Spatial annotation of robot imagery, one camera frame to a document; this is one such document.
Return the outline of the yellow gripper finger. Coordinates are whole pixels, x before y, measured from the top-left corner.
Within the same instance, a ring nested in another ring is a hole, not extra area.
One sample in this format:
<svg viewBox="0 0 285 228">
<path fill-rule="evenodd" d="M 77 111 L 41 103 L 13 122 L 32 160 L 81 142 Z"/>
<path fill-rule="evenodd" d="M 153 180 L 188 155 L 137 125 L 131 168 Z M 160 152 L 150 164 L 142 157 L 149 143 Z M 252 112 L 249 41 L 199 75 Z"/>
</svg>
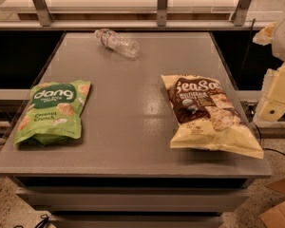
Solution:
<svg viewBox="0 0 285 228">
<path fill-rule="evenodd" d="M 267 122 L 276 122 L 285 114 L 285 104 L 274 100 L 260 99 L 256 106 L 255 118 Z"/>
</svg>

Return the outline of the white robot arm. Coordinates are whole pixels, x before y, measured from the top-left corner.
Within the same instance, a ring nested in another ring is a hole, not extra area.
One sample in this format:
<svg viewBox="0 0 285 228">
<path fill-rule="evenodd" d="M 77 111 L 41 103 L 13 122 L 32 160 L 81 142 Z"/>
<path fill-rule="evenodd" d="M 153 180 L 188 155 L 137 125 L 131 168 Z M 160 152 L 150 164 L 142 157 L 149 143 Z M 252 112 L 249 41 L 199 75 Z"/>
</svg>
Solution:
<svg viewBox="0 0 285 228">
<path fill-rule="evenodd" d="M 256 106 L 257 120 L 275 122 L 285 114 L 285 11 L 275 22 L 258 32 L 253 42 L 271 45 L 273 56 L 283 62 L 278 69 L 266 71 Z"/>
</svg>

